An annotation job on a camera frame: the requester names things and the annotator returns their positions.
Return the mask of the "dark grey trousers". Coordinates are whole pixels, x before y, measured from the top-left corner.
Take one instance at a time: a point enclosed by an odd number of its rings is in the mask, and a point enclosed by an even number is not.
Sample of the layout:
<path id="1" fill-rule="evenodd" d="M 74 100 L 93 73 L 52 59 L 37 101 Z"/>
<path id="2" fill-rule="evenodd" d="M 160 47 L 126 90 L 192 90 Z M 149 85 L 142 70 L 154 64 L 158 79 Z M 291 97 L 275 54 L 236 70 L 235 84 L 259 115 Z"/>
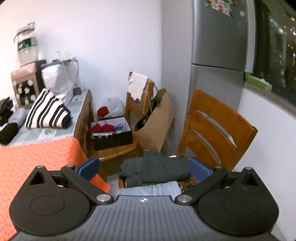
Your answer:
<path id="1" fill-rule="evenodd" d="M 190 175 L 189 159 L 144 151 L 142 157 L 124 160 L 118 175 L 127 188 L 183 181 Z"/>

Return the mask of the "stack of dark folded clothes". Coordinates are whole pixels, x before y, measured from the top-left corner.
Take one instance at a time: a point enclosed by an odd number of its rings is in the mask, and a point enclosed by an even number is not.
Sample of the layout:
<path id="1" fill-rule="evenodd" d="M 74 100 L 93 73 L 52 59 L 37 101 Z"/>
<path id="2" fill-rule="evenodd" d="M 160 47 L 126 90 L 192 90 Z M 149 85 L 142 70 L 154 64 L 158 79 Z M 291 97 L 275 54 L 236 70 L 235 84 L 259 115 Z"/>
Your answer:
<path id="1" fill-rule="evenodd" d="M 0 101 L 0 126 L 3 126 L 9 121 L 9 118 L 12 116 L 13 111 L 13 101 L 8 97 Z"/>

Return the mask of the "light blue folded garment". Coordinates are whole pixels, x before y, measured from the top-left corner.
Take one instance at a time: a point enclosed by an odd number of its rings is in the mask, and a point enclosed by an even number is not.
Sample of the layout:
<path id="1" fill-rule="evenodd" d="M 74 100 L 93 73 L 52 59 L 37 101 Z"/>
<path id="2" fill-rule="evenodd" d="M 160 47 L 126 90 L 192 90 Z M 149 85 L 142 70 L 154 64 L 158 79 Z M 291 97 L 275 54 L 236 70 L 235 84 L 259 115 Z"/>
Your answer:
<path id="1" fill-rule="evenodd" d="M 172 199 L 182 194 L 177 181 L 160 183 L 156 185 L 138 186 L 118 189 L 116 195 L 127 196 L 171 196 Z"/>

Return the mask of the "near wooden chair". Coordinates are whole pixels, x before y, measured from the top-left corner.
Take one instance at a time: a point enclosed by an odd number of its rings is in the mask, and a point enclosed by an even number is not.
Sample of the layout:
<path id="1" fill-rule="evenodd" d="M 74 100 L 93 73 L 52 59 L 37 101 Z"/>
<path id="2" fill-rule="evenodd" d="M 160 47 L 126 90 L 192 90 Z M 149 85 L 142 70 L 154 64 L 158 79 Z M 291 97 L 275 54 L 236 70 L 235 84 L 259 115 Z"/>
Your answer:
<path id="1" fill-rule="evenodd" d="M 210 167 L 221 165 L 231 171 L 257 134 L 244 117 L 215 97 L 195 89 L 176 157 L 185 149 Z M 127 188 L 119 177 L 120 188 Z"/>

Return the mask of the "wooden chair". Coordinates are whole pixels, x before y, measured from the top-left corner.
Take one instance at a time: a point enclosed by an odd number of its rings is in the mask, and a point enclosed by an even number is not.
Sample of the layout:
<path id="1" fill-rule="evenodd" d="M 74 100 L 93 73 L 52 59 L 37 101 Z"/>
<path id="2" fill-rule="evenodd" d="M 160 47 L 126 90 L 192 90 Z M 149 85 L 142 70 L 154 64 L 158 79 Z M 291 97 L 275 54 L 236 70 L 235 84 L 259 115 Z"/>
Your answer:
<path id="1" fill-rule="evenodd" d="M 215 97 L 195 89 L 176 157 L 185 149 L 210 167 L 221 165 L 231 171 L 257 134 L 244 117 Z M 127 188 L 119 177 L 120 188 Z"/>
<path id="2" fill-rule="evenodd" d="M 125 120 L 130 126 L 131 115 L 139 119 L 148 110 L 149 101 L 153 95 L 154 82 L 148 77 L 144 78 L 145 86 L 140 89 L 141 98 L 134 100 L 128 92 L 126 95 Z M 99 176 L 106 181 L 108 176 L 118 173 L 119 167 L 125 158 L 143 155 L 143 148 L 138 138 L 133 133 L 133 128 L 128 132 L 119 132 L 103 136 L 101 133 L 92 138 L 93 156 L 100 159 Z"/>

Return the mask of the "black box with items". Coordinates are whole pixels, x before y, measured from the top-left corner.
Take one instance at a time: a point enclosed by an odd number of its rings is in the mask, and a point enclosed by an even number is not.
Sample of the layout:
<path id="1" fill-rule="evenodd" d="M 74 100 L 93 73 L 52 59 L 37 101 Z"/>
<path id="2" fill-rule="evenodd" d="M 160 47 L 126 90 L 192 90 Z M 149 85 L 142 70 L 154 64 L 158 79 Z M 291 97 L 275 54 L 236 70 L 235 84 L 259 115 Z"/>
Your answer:
<path id="1" fill-rule="evenodd" d="M 132 130 L 124 116 L 92 122 L 87 134 L 95 151 L 132 144 Z"/>

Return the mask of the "orange patterned mat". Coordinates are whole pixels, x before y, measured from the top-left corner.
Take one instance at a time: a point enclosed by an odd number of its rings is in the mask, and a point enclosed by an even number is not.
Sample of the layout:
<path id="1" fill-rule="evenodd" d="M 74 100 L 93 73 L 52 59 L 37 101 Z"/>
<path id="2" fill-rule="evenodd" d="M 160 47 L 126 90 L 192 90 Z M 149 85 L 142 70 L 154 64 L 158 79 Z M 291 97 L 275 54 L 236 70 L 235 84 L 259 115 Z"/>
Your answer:
<path id="1" fill-rule="evenodd" d="M 1 240 L 9 240 L 16 230 L 10 219 L 10 204 L 36 166 L 59 170 L 87 160 L 76 138 L 62 138 L 20 146 L 1 146 Z"/>

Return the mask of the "striped folded sweater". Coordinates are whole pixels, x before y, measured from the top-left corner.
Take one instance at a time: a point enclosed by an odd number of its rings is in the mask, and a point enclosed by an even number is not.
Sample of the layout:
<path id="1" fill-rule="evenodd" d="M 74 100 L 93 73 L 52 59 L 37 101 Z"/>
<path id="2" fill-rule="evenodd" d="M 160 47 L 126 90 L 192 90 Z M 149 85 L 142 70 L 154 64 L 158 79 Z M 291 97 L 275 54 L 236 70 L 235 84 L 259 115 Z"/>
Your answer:
<path id="1" fill-rule="evenodd" d="M 69 128 L 72 124 L 71 112 L 51 91 L 43 89 L 33 103 L 26 121 L 27 129 Z"/>

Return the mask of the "brown paper bag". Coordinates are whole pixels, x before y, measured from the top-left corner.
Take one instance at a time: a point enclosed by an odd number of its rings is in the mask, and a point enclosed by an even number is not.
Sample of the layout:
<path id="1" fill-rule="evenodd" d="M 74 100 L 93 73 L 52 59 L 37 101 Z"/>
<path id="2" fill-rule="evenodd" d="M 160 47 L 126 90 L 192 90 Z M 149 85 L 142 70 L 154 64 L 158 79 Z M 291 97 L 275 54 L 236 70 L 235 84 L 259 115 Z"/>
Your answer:
<path id="1" fill-rule="evenodd" d="M 164 88 L 148 103 L 149 110 L 138 119 L 133 132 L 143 149 L 159 153 L 176 112 Z"/>

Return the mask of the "black rolled garment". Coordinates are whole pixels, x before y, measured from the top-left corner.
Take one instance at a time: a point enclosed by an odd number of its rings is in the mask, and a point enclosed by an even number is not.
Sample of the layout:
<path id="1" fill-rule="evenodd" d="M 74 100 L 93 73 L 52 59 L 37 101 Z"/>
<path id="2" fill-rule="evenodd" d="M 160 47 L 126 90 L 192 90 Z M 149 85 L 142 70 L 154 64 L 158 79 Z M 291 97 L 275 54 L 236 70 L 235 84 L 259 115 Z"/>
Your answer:
<path id="1" fill-rule="evenodd" d="M 17 123 L 6 123 L 1 129 L 0 143 L 8 145 L 18 134 L 19 126 Z"/>

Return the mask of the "far wooden chair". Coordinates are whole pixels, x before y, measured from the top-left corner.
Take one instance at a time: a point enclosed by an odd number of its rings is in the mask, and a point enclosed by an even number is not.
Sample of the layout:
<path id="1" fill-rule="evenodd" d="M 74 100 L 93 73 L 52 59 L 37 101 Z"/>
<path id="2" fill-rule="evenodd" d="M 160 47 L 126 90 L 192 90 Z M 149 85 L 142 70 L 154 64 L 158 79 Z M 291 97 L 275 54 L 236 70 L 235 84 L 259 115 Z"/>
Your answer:
<path id="1" fill-rule="evenodd" d="M 128 92 L 126 95 L 125 120 L 130 126 L 131 115 L 139 119 L 148 110 L 149 101 L 153 95 L 154 82 L 148 77 L 144 78 L 145 86 L 140 89 L 141 98 L 134 100 Z M 125 158 L 143 155 L 143 148 L 138 138 L 133 133 L 133 128 L 128 132 L 119 132 L 103 136 L 101 133 L 92 138 L 93 156 L 100 159 L 99 176 L 106 181 L 108 176 L 118 173 L 119 167 Z"/>

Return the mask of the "white bag with plastic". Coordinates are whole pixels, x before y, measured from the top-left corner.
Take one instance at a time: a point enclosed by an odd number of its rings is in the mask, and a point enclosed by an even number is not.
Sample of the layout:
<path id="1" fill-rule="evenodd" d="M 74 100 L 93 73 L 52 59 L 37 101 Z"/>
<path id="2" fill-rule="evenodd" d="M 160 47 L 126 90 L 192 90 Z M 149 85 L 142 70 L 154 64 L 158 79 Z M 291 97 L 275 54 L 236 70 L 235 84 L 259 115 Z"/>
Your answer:
<path id="1" fill-rule="evenodd" d="M 45 88 L 64 104 L 73 97 L 79 76 L 79 62 L 69 52 L 57 51 L 50 63 L 41 65 Z"/>

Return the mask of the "pink water dispenser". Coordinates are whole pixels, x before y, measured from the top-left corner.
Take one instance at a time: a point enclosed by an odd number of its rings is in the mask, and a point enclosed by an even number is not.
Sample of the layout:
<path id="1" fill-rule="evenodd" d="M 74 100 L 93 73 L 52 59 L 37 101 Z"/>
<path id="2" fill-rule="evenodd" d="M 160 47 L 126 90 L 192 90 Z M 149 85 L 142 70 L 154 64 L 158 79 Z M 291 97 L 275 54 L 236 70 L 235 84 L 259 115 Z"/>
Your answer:
<path id="1" fill-rule="evenodd" d="M 46 60 L 34 61 L 11 72 L 11 81 L 18 107 L 30 109 L 45 88 L 41 65 L 46 63 Z"/>

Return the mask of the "white cloth on chair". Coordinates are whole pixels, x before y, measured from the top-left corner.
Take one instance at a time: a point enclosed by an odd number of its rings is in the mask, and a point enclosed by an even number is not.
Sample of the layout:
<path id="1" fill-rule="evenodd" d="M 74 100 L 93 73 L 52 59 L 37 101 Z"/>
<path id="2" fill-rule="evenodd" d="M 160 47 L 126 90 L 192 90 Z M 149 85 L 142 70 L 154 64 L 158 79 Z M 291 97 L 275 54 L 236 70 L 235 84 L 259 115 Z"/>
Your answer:
<path id="1" fill-rule="evenodd" d="M 134 101 L 142 99 L 142 93 L 146 86 L 148 77 L 136 72 L 133 72 L 128 80 L 127 92 L 131 95 Z"/>

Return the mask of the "water bottle on dispenser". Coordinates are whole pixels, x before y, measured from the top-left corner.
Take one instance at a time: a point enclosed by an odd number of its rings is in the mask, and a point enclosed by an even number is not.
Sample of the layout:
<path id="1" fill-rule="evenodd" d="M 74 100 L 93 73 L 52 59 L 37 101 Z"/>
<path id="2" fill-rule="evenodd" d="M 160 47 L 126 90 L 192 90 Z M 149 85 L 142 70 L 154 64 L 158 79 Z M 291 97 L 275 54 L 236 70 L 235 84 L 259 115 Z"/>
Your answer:
<path id="1" fill-rule="evenodd" d="M 16 43 L 18 60 L 21 66 L 39 59 L 35 28 L 36 23 L 31 22 L 16 31 L 14 43 Z"/>

